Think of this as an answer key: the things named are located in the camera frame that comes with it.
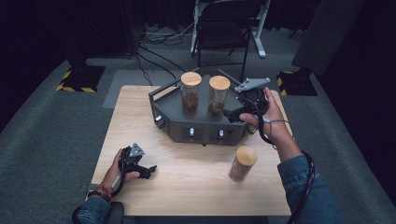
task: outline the wooden table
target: wooden table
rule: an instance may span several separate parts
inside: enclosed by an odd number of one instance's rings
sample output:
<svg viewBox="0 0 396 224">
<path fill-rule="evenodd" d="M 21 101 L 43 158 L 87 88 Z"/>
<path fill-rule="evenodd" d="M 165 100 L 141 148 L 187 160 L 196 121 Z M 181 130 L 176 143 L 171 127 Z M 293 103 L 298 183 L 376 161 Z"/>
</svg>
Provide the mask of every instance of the wooden table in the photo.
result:
<svg viewBox="0 0 396 224">
<path fill-rule="evenodd" d="M 258 133 L 237 146 L 175 143 L 153 122 L 149 92 L 159 87 L 124 86 L 120 91 L 92 183 L 99 184 L 120 148 L 137 143 L 146 155 L 139 165 L 158 165 L 149 180 L 124 185 L 115 201 L 126 216 L 287 216 L 279 158 Z M 273 94 L 280 103 L 279 95 Z M 228 177 L 240 146 L 256 149 L 258 161 L 242 183 Z"/>
</svg>

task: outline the black metal device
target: black metal device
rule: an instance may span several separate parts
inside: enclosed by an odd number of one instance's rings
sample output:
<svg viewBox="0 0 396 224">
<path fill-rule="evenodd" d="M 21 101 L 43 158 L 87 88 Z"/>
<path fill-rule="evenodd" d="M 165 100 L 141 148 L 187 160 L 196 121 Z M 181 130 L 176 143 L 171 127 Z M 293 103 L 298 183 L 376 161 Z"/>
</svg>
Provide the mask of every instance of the black metal device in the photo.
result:
<svg viewBox="0 0 396 224">
<path fill-rule="evenodd" d="M 222 70 L 216 74 L 227 77 L 231 86 L 227 94 L 225 106 L 235 110 L 243 106 L 238 100 L 235 90 L 240 83 Z M 183 113 L 181 103 L 180 79 L 168 83 L 149 95 L 154 123 L 169 137 L 179 143 L 193 143 L 209 145 L 234 146 L 245 136 L 248 124 L 242 122 L 231 123 L 222 114 L 210 116 L 209 79 L 211 75 L 203 75 L 198 90 L 198 108 L 195 115 Z"/>
<path fill-rule="evenodd" d="M 138 162 L 142 159 L 145 151 L 134 143 L 131 147 L 128 146 L 122 150 L 122 155 L 119 161 L 119 169 L 122 174 L 131 173 L 133 171 L 140 174 L 139 178 L 149 179 L 151 174 L 155 172 L 157 166 L 146 168 L 139 166 Z"/>
<path fill-rule="evenodd" d="M 268 110 L 268 102 L 265 99 L 264 90 L 260 86 L 270 81 L 269 78 L 247 78 L 241 85 L 235 87 L 235 91 L 238 92 L 237 99 L 242 106 L 235 110 L 223 109 L 223 114 L 228 121 L 231 123 L 242 122 L 239 118 L 242 113 L 258 115 L 261 112 L 265 114 Z"/>
</svg>

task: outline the cable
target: cable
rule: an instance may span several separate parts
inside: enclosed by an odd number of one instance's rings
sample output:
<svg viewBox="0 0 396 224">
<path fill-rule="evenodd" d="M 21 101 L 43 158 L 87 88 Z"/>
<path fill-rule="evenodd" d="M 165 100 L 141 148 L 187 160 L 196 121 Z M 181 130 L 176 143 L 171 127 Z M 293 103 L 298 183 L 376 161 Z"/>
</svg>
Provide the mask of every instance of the cable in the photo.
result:
<svg viewBox="0 0 396 224">
<path fill-rule="evenodd" d="M 259 134 L 260 134 L 260 137 L 262 138 L 262 140 L 264 140 L 268 144 L 271 144 L 273 146 L 273 148 L 276 149 L 275 144 L 273 143 L 273 141 L 271 141 L 271 139 L 272 139 L 272 123 L 273 122 L 280 122 L 280 121 L 287 122 L 287 123 L 289 123 L 289 122 L 287 120 L 284 120 L 284 119 L 270 120 L 270 119 L 264 118 L 262 116 L 262 111 L 264 110 L 264 108 L 260 108 L 259 109 L 259 107 L 256 104 L 254 104 L 253 102 L 251 102 L 249 99 L 245 98 L 244 100 L 256 107 L 256 113 L 257 113 L 257 117 L 258 117 L 258 120 L 259 120 Z M 264 123 L 268 123 L 270 125 L 269 138 L 267 138 L 264 135 L 264 130 L 263 130 L 264 129 L 264 127 L 263 127 Z M 314 161 L 312 160 L 312 158 L 309 156 L 308 153 L 306 153 L 304 151 L 302 151 L 302 152 L 303 152 L 303 154 L 305 155 L 305 157 L 306 157 L 306 159 L 308 161 L 308 171 L 309 171 L 308 172 L 308 178 L 306 179 L 306 187 L 305 187 L 304 195 L 301 198 L 300 202 L 298 203 L 297 207 L 291 213 L 291 216 L 290 216 L 290 219 L 288 221 L 288 224 L 294 223 L 298 219 L 298 217 L 300 216 L 300 214 L 301 214 L 301 212 L 302 212 L 302 210 L 304 208 L 305 202 L 308 199 L 308 195 L 311 192 L 312 186 L 314 184 L 314 179 L 315 179 L 315 164 L 314 164 Z"/>
<path fill-rule="evenodd" d="M 155 63 L 155 62 L 150 61 L 149 59 L 143 57 L 140 53 L 137 52 L 137 53 L 136 53 L 136 58 L 138 59 L 138 57 L 141 57 L 142 59 L 146 60 L 147 62 L 153 63 L 153 64 L 155 64 L 155 65 L 161 67 L 163 70 L 165 70 L 166 72 L 168 72 L 174 79 L 176 79 L 175 75 L 174 75 L 173 73 L 171 73 L 168 69 L 164 68 L 163 66 L 161 66 L 161 65 L 159 65 L 159 64 L 157 64 L 157 63 Z M 145 75 L 145 79 L 148 81 L 148 83 L 150 84 L 150 86 L 152 86 L 152 82 L 151 82 L 151 80 L 149 79 L 149 74 L 146 73 L 146 71 L 145 71 L 145 70 L 143 69 L 143 67 L 141 66 L 140 60 L 138 60 L 138 64 L 139 64 L 140 69 L 143 71 L 143 73 L 144 73 L 144 75 Z"/>
<path fill-rule="evenodd" d="M 126 150 L 123 150 L 122 151 L 122 154 L 121 154 L 121 157 L 120 157 L 120 160 L 122 161 L 122 163 L 121 163 L 121 179 L 120 179 L 120 184 L 119 184 L 119 187 L 115 190 L 115 191 L 113 191 L 112 193 L 111 193 L 111 197 L 115 197 L 117 194 L 119 194 L 120 193 L 120 191 L 121 191 L 121 189 L 122 189 L 122 187 L 123 187 L 123 184 L 124 184 L 124 181 L 125 181 L 125 176 L 126 176 L 126 172 L 125 172 L 125 167 L 124 167 L 124 162 L 123 162 L 123 160 L 124 160 L 124 158 L 125 158 L 125 152 L 126 152 Z"/>
<path fill-rule="evenodd" d="M 191 27 L 193 25 L 194 25 L 194 23 L 190 24 L 188 27 L 186 27 L 181 32 L 177 32 L 175 34 L 170 34 L 170 35 L 165 35 L 165 36 L 155 37 L 155 38 L 145 38 L 141 42 L 142 43 L 152 44 L 152 45 L 159 45 L 159 44 L 164 44 L 166 46 L 178 45 L 178 44 L 183 43 L 183 39 L 182 38 L 185 35 L 187 35 L 187 33 L 191 30 Z M 180 42 L 178 42 L 176 44 L 166 44 L 166 42 L 165 42 L 165 41 L 177 41 L 177 40 L 179 40 Z"/>
<path fill-rule="evenodd" d="M 152 82 L 151 82 L 151 80 L 149 79 L 149 74 L 145 71 L 145 69 L 144 69 L 144 68 L 142 67 L 142 65 L 140 64 L 139 55 L 140 55 L 140 54 L 136 54 L 136 61 L 137 61 L 137 64 L 139 65 L 140 70 L 142 70 L 143 76 L 144 76 L 144 78 L 148 81 L 148 84 L 149 84 L 150 86 L 152 86 Z"/>
<path fill-rule="evenodd" d="M 161 56 L 161 55 L 159 55 L 159 54 L 157 54 L 157 53 L 155 53 L 155 52 L 153 52 L 153 51 L 147 49 L 146 47 L 140 46 L 140 48 L 143 49 L 143 50 L 145 50 L 145 51 L 147 51 L 147 52 L 150 52 L 150 53 L 152 53 L 152 54 L 154 54 L 154 55 L 157 55 L 158 57 L 160 57 L 160 58 L 162 58 L 162 59 L 168 61 L 168 62 L 171 63 L 172 65 L 178 67 L 181 71 L 186 72 L 186 70 L 184 70 L 182 67 L 180 67 L 179 65 L 175 64 L 174 62 L 170 61 L 169 59 L 164 58 L 163 56 Z"/>
</svg>

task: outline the metal bracket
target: metal bracket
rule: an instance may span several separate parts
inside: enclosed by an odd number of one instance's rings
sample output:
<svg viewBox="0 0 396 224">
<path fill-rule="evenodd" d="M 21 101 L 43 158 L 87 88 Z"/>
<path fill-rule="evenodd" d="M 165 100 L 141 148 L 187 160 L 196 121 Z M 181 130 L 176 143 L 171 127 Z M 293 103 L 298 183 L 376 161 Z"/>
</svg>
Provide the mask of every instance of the metal bracket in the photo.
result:
<svg viewBox="0 0 396 224">
<path fill-rule="evenodd" d="M 259 87 L 261 85 L 267 84 L 270 82 L 270 78 L 247 78 L 241 85 L 235 87 L 235 90 L 238 92 L 248 91 L 253 88 Z"/>
<path fill-rule="evenodd" d="M 129 157 L 138 157 L 145 154 L 145 151 L 140 146 L 138 146 L 137 143 L 134 143 L 132 145 L 131 151 L 129 152 Z"/>
</svg>

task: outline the denim jacket sleeve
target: denim jacket sleeve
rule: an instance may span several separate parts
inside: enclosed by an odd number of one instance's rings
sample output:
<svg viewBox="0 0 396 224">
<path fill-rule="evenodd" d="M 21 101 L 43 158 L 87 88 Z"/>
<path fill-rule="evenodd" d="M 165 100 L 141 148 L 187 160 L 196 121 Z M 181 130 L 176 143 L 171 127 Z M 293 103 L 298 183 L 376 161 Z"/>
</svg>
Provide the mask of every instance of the denim jacket sleeve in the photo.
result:
<svg viewBox="0 0 396 224">
<path fill-rule="evenodd" d="M 286 198 L 293 211 L 305 193 L 308 177 L 308 161 L 304 155 L 283 161 L 277 167 Z M 296 223 L 344 223 L 338 206 L 329 188 L 315 175 L 311 192 Z"/>
<path fill-rule="evenodd" d="M 110 204 L 98 197 L 89 197 L 78 211 L 78 220 L 82 223 L 103 224 L 110 210 Z"/>
</svg>

